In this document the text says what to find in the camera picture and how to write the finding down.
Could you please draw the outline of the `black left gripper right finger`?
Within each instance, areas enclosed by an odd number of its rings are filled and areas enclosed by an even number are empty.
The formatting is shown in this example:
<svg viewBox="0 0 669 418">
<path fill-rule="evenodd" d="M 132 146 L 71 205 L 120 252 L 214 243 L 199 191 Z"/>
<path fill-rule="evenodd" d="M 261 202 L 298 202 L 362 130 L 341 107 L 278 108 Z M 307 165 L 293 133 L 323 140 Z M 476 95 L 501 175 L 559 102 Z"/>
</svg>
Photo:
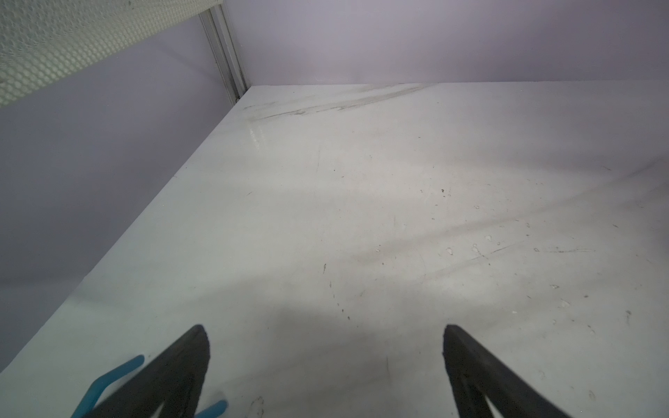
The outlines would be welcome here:
<svg viewBox="0 0 669 418">
<path fill-rule="evenodd" d="M 461 417 L 491 417 L 491 405 L 503 417 L 568 417 L 458 325 L 444 329 L 443 357 Z"/>
</svg>

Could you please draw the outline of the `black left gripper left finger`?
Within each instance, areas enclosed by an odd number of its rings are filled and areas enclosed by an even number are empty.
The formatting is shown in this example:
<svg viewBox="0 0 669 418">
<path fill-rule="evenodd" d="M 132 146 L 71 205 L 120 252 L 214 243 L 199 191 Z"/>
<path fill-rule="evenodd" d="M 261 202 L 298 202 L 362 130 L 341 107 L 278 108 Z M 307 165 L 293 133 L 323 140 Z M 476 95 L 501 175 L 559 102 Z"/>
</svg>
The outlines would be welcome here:
<svg viewBox="0 0 669 418">
<path fill-rule="evenodd" d="M 109 386 L 85 417 L 194 417 L 210 361 L 210 343 L 195 325 L 172 345 Z"/>
</svg>

